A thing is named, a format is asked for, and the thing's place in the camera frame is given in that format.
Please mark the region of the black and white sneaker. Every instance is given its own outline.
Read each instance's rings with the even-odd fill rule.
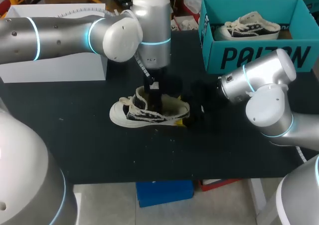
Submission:
[[[110,110],[113,123],[127,128],[147,125],[177,125],[176,122],[189,116],[189,104],[166,94],[161,96],[162,114],[148,110],[148,95],[144,87],[136,89],[133,97],[120,98]]]
[[[214,40],[272,40],[277,39],[280,25],[269,22],[254,11],[234,22],[226,22],[214,33]]]

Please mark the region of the white cardboard box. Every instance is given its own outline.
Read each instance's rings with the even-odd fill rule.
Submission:
[[[105,4],[13,5],[6,17],[57,17],[61,13],[85,7],[104,9]],[[104,17],[102,12],[82,11],[66,18],[91,14]],[[106,67],[106,57],[80,53],[52,59],[0,64],[0,77],[4,83],[105,80]]]

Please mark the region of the shoe lace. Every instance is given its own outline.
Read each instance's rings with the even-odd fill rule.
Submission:
[[[130,112],[133,113],[133,114],[140,114],[140,110],[135,106],[135,104],[133,103],[133,97],[132,96],[129,96],[128,98],[126,97],[121,97],[119,99],[119,101],[126,105],[126,106],[129,106],[130,108]]]
[[[230,29],[232,32],[233,31],[240,31],[240,30],[244,30],[244,29],[249,29],[248,26],[242,24],[239,22],[239,18],[237,20],[235,20],[234,22],[226,22],[225,26],[227,27],[227,29]]]

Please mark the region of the blue led ring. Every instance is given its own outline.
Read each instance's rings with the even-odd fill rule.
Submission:
[[[92,31],[93,27],[96,25],[96,23],[99,22],[100,20],[103,20],[103,19],[105,19],[105,18],[100,18],[100,19],[94,21],[94,22],[91,24],[91,27],[90,27],[89,33],[88,33],[89,46],[90,46],[91,50],[92,50],[94,53],[96,53],[96,54],[97,54],[97,52],[95,52],[95,50],[92,48],[90,36],[91,36],[91,31]]]
[[[61,171],[61,174],[62,174],[62,177],[63,177],[63,181],[64,181],[64,193],[63,193],[63,199],[62,199],[62,202],[61,202],[61,205],[59,207],[59,210],[58,212],[56,213],[56,215],[54,216],[54,218],[52,219],[52,221],[50,222],[49,225],[53,225],[55,223],[55,221],[57,220],[57,218],[59,217],[60,213],[61,213],[61,210],[63,208],[63,205],[64,205],[64,201],[65,201],[65,197],[66,197],[66,183],[65,183],[65,177],[64,177],[64,174],[63,172]]]
[[[280,135],[276,135],[276,136],[268,136],[268,135],[265,135],[265,134],[263,134],[263,133],[261,133],[261,134],[264,135],[264,136],[266,136],[266,137],[268,137],[268,138],[278,138],[278,137],[281,137],[281,136],[287,134],[288,131],[289,131],[289,130],[291,129],[291,127],[293,126],[293,123],[294,123],[294,116],[293,116],[293,114],[291,114],[291,116],[292,116],[292,118],[293,118],[292,121],[291,121],[291,124],[290,124],[289,128],[288,128],[284,133],[282,133],[282,134],[280,134]]]
[[[251,86],[250,81],[249,81],[249,79],[247,77],[246,70],[245,70],[245,65],[243,65],[243,72],[244,72],[245,79],[246,79],[251,91],[255,92],[254,88]]]
[[[167,42],[170,42],[170,38],[165,40],[165,41],[162,41],[162,42],[141,42],[141,44],[144,44],[144,45],[160,45],[160,44],[165,44]]]
[[[34,31],[35,31],[35,35],[36,35],[36,45],[37,45],[37,52],[36,52],[36,56],[34,58],[33,61],[37,60],[40,56],[40,36],[39,36],[39,32],[38,32],[38,29],[34,23],[34,21],[29,18],[29,17],[26,17],[30,22],[31,24],[33,25],[33,28],[34,28]]]
[[[318,187],[319,187],[318,160],[319,160],[319,156],[317,157],[317,159],[316,159],[316,164],[315,164],[315,171],[316,171],[317,185],[318,185]]]

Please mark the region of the black tabletop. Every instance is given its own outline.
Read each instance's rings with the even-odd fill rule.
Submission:
[[[217,78],[205,73],[198,31],[172,34],[169,70],[182,77],[184,90],[192,81]],[[295,148],[270,144],[249,123],[245,104],[210,115],[207,126],[196,130],[113,124],[112,104],[132,96],[142,84],[142,72],[130,60],[109,62],[106,81],[20,83],[7,88],[12,114],[40,135],[74,184],[283,177],[302,164]],[[318,114],[318,94],[314,74],[299,73],[289,85],[292,110]],[[304,152],[307,158],[317,154]]]

